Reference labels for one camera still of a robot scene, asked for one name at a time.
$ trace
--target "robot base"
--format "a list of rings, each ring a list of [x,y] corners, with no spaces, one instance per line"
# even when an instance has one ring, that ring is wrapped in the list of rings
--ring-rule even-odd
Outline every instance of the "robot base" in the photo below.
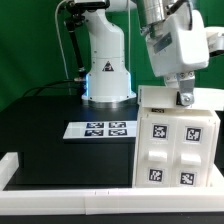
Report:
[[[84,106],[90,106],[95,108],[121,108],[125,107],[127,105],[133,105],[137,103],[136,94],[133,93],[131,97],[129,97],[127,100],[122,101],[114,101],[114,102],[100,102],[100,101],[93,101],[87,99],[87,97],[82,97],[82,103]]]

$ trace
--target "cable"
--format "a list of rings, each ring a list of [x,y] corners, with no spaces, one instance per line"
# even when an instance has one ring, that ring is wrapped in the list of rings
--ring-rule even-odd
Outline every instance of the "cable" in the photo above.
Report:
[[[40,87],[34,87],[34,88],[32,88],[32,89],[27,90],[27,91],[23,94],[22,97],[26,97],[26,95],[27,95],[28,93],[30,93],[30,92],[32,92],[32,91],[34,91],[34,90],[39,90],[39,89],[42,89],[41,91],[43,91],[43,90],[45,90],[45,89],[78,89],[78,87],[69,87],[69,86],[67,86],[67,87],[55,87],[55,86],[45,86],[45,87],[40,86]]]
[[[69,83],[74,83],[74,80],[73,79],[66,79],[66,80],[62,80],[62,81],[55,81],[55,82],[48,83],[48,84],[40,87],[39,90],[36,91],[34,96],[37,96],[40,92],[42,92],[45,89],[45,87],[55,86],[55,85],[64,84],[64,83],[68,83],[68,84]]]
[[[59,25],[58,25],[58,11],[59,11],[61,5],[63,5],[65,2],[67,2],[67,0],[63,0],[57,5],[57,8],[55,10],[55,26],[56,26],[58,42],[59,42],[59,46],[60,46],[60,50],[61,50],[61,55],[62,55],[62,59],[63,59],[63,63],[64,63],[65,75],[66,75],[66,78],[69,79],[64,49],[63,49],[62,41],[61,41],[60,29],[59,29]]]

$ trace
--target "white border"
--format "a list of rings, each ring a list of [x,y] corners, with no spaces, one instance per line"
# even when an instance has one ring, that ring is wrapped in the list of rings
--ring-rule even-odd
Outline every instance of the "white border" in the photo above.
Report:
[[[224,212],[224,179],[215,166],[207,188],[2,191],[17,168],[17,153],[0,161],[0,215]]]

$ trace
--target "white block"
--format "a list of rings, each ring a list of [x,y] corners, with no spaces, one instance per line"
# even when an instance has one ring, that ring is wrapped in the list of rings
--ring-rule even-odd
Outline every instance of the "white block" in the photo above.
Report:
[[[201,166],[201,157],[199,155],[182,154],[181,155],[182,165]]]
[[[224,110],[223,89],[194,88],[195,102],[184,108],[176,105],[178,91],[165,86],[139,86],[138,103],[143,108]]]
[[[149,161],[154,162],[167,162],[166,152],[149,151]]]

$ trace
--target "green wall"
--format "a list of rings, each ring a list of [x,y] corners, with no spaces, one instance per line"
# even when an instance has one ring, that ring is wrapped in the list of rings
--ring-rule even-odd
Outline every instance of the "green wall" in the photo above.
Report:
[[[29,88],[65,78],[62,58],[56,37],[54,11],[59,0],[1,0],[0,6],[0,110]],[[221,0],[198,0],[206,26],[224,26]],[[62,42],[70,77],[77,76],[76,60],[63,20],[68,15],[62,12],[59,22]],[[108,19],[120,26],[125,33],[128,48],[127,13],[110,13]],[[139,34],[136,11],[131,13],[131,74],[133,90],[139,84],[163,85],[162,79],[152,74],[144,38]],[[90,44],[85,27],[77,30],[78,41],[87,69],[90,68]],[[224,56],[210,60],[207,69],[197,72],[196,85],[224,88]],[[54,94],[67,94],[55,91]]]

